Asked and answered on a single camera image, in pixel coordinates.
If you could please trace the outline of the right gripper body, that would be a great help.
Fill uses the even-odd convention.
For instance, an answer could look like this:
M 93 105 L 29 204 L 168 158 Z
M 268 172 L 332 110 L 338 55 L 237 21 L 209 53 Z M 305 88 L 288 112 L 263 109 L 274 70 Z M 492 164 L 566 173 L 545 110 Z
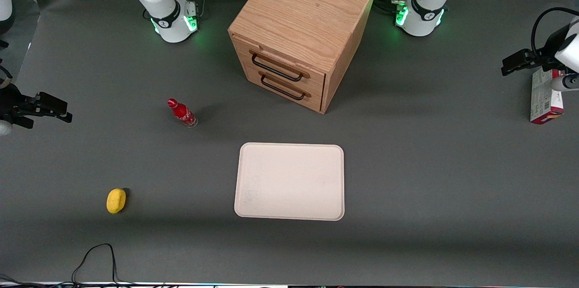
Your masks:
M 27 115 L 36 111 L 38 94 L 27 96 L 15 84 L 2 85 L 0 89 L 0 116 L 8 126 L 33 127 L 34 121 Z

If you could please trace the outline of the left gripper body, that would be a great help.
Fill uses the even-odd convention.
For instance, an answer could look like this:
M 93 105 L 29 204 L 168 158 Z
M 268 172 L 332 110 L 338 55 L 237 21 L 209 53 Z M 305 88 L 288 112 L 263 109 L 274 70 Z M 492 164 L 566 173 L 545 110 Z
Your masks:
M 553 32 L 538 49 L 543 67 L 577 72 L 579 67 L 579 25 L 568 24 Z

